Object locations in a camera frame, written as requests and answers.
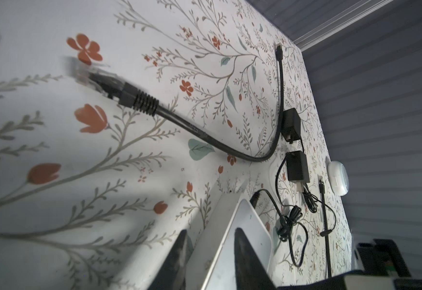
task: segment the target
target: white molding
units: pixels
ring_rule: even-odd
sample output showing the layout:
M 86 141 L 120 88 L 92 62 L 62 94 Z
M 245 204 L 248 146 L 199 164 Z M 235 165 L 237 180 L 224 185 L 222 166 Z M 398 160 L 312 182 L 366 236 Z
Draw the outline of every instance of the white molding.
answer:
M 294 43 L 301 49 L 301 51 L 307 50 L 313 45 L 334 35 L 348 25 L 353 24 L 354 22 L 371 14 L 372 12 L 392 1 L 393 0 L 361 0 L 348 9 L 345 9 L 340 14 L 332 17 L 330 20 L 327 20 L 310 32 L 296 39 Z

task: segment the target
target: green leaf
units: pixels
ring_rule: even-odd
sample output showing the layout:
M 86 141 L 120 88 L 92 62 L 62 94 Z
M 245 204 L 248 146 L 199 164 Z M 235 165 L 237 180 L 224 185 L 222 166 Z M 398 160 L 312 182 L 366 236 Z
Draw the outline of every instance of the green leaf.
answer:
M 198 141 L 196 139 L 190 139 L 188 141 L 188 148 L 190 149 L 191 159 L 198 161 L 203 159 L 204 156 L 211 152 L 215 152 L 214 148 L 208 143 Z
M 230 58 L 224 57 L 221 59 L 221 66 L 226 65 L 229 62 Z
M 254 68 L 254 65 L 251 66 L 251 72 L 253 73 L 253 81 L 256 81 L 256 69 Z
M 235 111 L 237 111 L 237 108 L 235 107 L 234 96 L 232 96 L 232 92 L 230 91 L 230 87 L 229 86 L 227 86 L 227 88 L 225 88 L 225 92 L 227 93 L 227 98 L 229 99 L 230 103 L 234 107 Z
M 245 45 L 243 45 L 243 42 L 242 42 L 242 40 L 240 39 L 240 37 L 238 37 L 238 41 L 240 41 L 240 44 L 242 45 L 243 49 L 244 49 L 244 50 L 247 50 L 247 49 L 246 49 L 246 46 L 245 46 Z

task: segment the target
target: gray wall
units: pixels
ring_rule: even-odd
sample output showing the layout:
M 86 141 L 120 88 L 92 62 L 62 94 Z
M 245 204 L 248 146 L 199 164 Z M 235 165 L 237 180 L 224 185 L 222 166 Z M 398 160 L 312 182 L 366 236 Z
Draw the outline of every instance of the gray wall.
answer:
M 359 0 L 247 1 L 293 41 L 359 2 Z
M 394 1 L 303 52 L 355 241 L 390 238 L 422 277 L 422 0 Z

